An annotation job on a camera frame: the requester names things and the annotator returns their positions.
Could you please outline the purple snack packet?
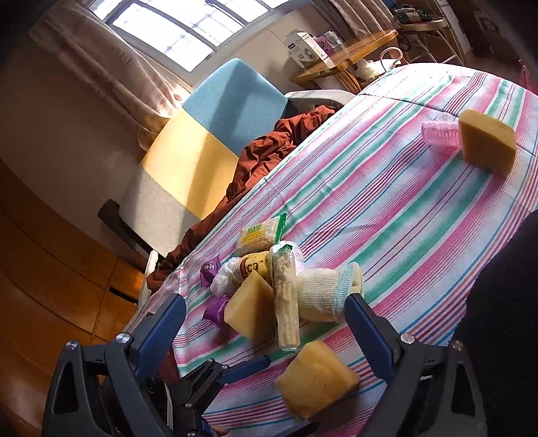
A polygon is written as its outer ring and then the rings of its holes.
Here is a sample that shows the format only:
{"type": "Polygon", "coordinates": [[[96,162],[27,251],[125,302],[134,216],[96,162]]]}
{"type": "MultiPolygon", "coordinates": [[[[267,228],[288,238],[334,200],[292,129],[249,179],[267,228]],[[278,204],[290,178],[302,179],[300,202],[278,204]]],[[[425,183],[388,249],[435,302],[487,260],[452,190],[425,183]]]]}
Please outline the purple snack packet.
{"type": "Polygon", "coordinates": [[[220,329],[224,325],[224,311],[230,298],[227,296],[213,296],[208,300],[207,307],[202,315],[204,320],[210,322],[212,326],[220,329]]]}
{"type": "Polygon", "coordinates": [[[220,256],[216,255],[205,261],[200,268],[200,283],[203,288],[209,288],[221,268],[220,256]]]}

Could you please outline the yellow sponge block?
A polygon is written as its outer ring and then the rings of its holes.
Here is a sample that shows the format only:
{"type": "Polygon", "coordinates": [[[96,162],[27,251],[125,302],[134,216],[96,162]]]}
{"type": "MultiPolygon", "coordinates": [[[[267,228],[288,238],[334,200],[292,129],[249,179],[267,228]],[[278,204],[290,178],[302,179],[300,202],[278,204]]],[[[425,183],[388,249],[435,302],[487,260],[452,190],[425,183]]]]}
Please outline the yellow sponge block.
{"type": "Polygon", "coordinates": [[[497,176],[508,176],[517,152],[514,130],[472,109],[462,111],[458,123],[464,160],[497,176]]]}
{"type": "Polygon", "coordinates": [[[224,310],[224,322],[252,342],[274,336],[274,292],[259,273],[250,273],[233,294],[224,310]]]}
{"type": "Polygon", "coordinates": [[[275,380],[287,410],[300,419],[315,416],[358,383],[359,375],[322,341],[305,344],[275,380]]]}

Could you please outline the cream blue sock roll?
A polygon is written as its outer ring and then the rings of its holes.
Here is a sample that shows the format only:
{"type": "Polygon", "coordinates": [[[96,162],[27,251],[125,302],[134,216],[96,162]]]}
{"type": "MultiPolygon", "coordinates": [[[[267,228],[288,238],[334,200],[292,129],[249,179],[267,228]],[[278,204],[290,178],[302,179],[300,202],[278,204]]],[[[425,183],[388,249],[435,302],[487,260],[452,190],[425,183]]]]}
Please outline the cream blue sock roll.
{"type": "Polygon", "coordinates": [[[356,262],[335,270],[304,270],[296,277],[296,290],[302,319],[341,322],[347,296],[364,295],[362,270],[356,262]]]}

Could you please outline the clear plastic bag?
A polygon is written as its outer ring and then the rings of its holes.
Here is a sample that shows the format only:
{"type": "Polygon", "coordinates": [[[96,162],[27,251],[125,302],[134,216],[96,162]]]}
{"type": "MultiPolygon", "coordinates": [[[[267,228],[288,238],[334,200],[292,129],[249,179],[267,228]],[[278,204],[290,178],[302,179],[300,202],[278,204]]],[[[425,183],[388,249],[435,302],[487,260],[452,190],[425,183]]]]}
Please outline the clear plastic bag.
{"type": "Polygon", "coordinates": [[[241,273],[241,258],[231,257],[215,275],[210,292],[217,297],[232,297],[244,281],[241,273]]]}

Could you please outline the long wafer biscuit pack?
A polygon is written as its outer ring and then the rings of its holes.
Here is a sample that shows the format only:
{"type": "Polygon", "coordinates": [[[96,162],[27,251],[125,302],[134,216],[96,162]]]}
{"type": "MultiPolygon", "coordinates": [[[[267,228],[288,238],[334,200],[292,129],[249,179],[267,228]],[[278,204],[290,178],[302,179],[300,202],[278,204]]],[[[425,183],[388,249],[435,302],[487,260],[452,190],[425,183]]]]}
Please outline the long wafer biscuit pack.
{"type": "Polygon", "coordinates": [[[277,340],[282,351],[296,351],[301,343],[296,257],[289,243],[270,253],[277,340]]]}

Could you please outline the green yellow noodle pack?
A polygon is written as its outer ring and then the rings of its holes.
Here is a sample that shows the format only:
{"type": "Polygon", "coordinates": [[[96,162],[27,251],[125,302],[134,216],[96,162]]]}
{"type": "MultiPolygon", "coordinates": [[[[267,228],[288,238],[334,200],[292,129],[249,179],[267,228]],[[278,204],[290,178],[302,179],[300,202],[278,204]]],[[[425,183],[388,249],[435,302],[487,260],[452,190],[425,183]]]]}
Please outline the green yellow noodle pack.
{"type": "Polygon", "coordinates": [[[238,257],[250,253],[268,251],[282,237],[286,224],[286,213],[242,229],[239,233],[234,254],[238,257]]]}

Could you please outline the wooden wardrobe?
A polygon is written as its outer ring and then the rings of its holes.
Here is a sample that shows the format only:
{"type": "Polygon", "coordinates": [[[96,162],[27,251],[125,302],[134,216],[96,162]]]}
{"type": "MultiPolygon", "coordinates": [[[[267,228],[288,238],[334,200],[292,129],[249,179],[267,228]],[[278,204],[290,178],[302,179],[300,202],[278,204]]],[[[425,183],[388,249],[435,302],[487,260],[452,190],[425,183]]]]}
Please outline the wooden wardrobe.
{"type": "Polygon", "coordinates": [[[136,311],[145,265],[123,260],[1,167],[1,434],[39,436],[59,353],[112,339],[136,311]]]}

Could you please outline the striped pink green bedsheet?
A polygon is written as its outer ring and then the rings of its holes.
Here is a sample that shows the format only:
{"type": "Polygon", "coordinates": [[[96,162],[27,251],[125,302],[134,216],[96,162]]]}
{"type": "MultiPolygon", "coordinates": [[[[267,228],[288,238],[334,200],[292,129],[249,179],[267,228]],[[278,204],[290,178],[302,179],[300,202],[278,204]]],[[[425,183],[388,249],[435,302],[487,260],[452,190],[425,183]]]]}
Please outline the striped pink green bedsheet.
{"type": "Polygon", "coordinates": [[[369,85],[287,158],[157,282],[155,304],[171,293],[187,304],[172,349],[180,374],[214,359],[233,365],[265,355],[271,365],[224,387],[206,420],[233,436],[271,436],[295,423],[275,386],[291,355],[276,341],[250,342],[202,314],[210,292],[201,264],[233,255],[239,232],[285,215],[283,236],[305,266],[356,262],[365,299],[401,332],[449,342],[471,284],[537,207],[537,97],[468,67],[414,64],[369,85]],[[473,109],[515,132],[509,176],[466,163],[457,148],[426,144],[421,126],[473,109]]]}

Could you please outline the tricolour foam headboard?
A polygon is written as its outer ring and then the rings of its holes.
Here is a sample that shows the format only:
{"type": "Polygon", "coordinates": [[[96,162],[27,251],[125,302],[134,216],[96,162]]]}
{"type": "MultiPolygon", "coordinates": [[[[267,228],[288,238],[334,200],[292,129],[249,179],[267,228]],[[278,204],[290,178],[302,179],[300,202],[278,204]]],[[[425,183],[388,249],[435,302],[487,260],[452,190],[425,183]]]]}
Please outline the tricolour foam headboard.
{"type": "Polygon", "coordinates": [[[252,140],[274,129],[287,98],[239,58],[198,86],[153,141],[133,174],[119,217],[167,255],[214,211],[252,140]]]}

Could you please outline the rust brown blanket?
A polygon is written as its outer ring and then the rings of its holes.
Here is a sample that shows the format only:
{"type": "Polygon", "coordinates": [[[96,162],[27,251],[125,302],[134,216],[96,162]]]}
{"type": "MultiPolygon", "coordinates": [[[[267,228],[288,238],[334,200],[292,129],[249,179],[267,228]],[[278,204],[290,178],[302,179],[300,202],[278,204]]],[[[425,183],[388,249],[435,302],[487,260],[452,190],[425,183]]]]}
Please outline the rust brown blanket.
{"type": "Polygon", "coordinates": [[[315,109],[289,118],[280,118],[274,130],[260,136],[241,151],[233,180],[228,185],[224,197],[206,218],[191,226],[181,243],[168,253],[159,267],[147,277],[150,291],[156,292],[165,279],[180,266],[182,261],[194,251],[215,226],[252,190],[264,176],[267,176],[284,158],[289,156],[319,126],[332,117],[337,110],[332,106],[320,105],[315,109]]]}

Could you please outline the beige curtain left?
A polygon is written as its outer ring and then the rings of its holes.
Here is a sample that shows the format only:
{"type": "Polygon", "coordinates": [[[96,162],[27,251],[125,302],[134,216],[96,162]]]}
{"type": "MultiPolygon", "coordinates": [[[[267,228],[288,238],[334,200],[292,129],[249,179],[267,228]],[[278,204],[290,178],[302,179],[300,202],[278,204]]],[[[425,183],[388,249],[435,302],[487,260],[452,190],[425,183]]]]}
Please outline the beige curtain left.
{"type": "Polygon", "coordinates": [[[56,2],[29,36],[117,111],[143,150],[182,104],[178,85],[76,1],[56,2]]]}

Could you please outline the beige curtain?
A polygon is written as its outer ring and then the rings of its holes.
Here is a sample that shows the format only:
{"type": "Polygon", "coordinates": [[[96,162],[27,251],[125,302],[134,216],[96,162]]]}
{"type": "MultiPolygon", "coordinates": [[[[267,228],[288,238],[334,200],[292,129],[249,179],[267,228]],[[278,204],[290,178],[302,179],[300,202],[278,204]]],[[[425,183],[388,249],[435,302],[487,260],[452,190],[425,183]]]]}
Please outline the beige curtain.
{"type": "Polygon", "coordinates": [[[182,104],[178,85],[76,1],[56,2],[29,36],[117,111],[143,150],[182,104]]]}
{"type": "Polygon", "coordinates": [[[314,0],[311,4],[344,40],[400,29],[380,0],[314,0]]]}

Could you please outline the wooden bedside table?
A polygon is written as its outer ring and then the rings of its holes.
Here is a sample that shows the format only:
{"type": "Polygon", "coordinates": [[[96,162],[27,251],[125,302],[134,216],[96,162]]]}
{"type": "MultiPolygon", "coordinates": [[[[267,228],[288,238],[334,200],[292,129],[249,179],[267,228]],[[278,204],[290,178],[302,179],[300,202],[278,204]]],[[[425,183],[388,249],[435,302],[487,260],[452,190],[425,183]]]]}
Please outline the wooden bedside table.
{"type": "Polygon", "coordinates": [[[291,82],[309,90],[317,87],[315,80],[334,77],[345,90],[356,95],[362,88],[356,76],[350,72],[350,67],[396,39],[397,30],[389,30],[377,32],[362,39],[355,38],[347,41],[341,49],[335,51],[325,60],[319,61],[294,75],[291,82]]]}

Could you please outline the white carton on table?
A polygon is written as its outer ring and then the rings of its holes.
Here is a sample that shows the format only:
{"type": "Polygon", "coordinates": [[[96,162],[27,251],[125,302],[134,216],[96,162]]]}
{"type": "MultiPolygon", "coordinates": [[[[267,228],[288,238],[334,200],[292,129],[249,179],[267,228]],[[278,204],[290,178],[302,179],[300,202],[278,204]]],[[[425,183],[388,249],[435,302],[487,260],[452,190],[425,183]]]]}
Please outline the white carton on table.
{"type": "Polygon", "coordinates": [[[301,68],[311,67],[324,61],[328,55],[308,32],[293,31],[284,40],[290,58],[301,68]]]}

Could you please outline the beige curtain right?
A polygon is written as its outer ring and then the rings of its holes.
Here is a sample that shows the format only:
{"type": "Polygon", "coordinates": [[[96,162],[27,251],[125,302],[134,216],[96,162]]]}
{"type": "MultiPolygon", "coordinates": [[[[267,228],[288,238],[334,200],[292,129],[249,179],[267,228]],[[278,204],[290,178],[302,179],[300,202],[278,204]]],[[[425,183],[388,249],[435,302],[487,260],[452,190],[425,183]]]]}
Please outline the beige curtain right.
{"type": "Polygon", "coordinates": [[[344,40],[400,29],[380,0],[314,0],[311,4],[344,40]]]}

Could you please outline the cluttered shelf with electronics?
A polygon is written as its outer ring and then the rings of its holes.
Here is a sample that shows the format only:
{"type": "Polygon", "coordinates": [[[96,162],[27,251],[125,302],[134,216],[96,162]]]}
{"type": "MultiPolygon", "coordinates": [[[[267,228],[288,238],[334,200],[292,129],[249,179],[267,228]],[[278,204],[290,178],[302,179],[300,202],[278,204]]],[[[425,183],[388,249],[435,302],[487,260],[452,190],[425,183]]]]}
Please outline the cluttered shelf with electronics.
{"type": "Polygon", "coordinates": [[[432,62],[464,65],[461,45],[445,14],[438,9],[394,2],[389,7],[399,25],[398,43],[409,64],[432,62]]]}

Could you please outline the white bed rail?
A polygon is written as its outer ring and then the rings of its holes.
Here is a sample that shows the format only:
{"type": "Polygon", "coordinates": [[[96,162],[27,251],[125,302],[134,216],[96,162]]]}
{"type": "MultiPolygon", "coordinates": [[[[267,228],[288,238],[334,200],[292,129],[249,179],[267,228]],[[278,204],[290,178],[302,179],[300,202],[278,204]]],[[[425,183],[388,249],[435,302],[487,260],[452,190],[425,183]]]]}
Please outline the white bed rail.
{"type": "Polygon", "coordinates": [[[160,254],[156,250],[150,251],[150,255],[144,271],[144,279],[142,281],[141,291],[139,293],[139,299],[137,304],[138,311],[143,310],[152,295],[152,291],[148,287],[147,280],[150,274],[154,273],[154,270],[156,270],[157,264],[159,262],[159,257],[160,254]]]}

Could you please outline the window with metal frame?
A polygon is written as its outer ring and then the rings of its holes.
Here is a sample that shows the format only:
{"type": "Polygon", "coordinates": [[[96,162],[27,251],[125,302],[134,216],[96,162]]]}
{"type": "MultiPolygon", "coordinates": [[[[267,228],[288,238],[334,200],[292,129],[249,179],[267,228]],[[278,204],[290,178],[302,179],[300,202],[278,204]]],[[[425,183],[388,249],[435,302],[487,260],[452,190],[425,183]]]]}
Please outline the window with metal frame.
{"type": "Polygon", "coordinates": [[[84,1],[122,34],[188,73],[236,36],[283,11],[285,1],[84,1]]]}

